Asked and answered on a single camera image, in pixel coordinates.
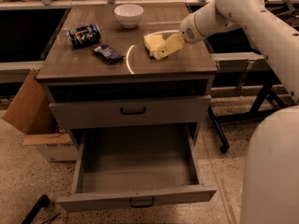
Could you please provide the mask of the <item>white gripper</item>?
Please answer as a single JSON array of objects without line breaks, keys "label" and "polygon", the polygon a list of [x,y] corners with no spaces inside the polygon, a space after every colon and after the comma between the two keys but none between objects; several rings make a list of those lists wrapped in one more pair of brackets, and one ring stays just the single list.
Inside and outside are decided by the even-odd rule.
[{"label": "white gripper", "polygon": [[170,35],[162,45],[153,51],[153,57],[156,60],[161,60],[182,49],[185,42],[195,44],[204,40],[206,37],[202,21],[201,13],[193,12],[190,14],[180,23],[178,28],[180,34]]}]

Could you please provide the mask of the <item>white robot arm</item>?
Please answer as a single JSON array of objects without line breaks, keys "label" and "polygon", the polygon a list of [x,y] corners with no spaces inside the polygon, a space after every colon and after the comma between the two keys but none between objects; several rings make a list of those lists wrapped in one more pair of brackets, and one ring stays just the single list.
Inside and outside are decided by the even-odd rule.
[{"label": "white robot arm", "polygon": [[[291,98],[299,101],[299,36],[262,0],[213,0],[179,25],[189,44],[242,28]],[[264,119],[249,140],[240,224],[299,224],[299,106]]]}]

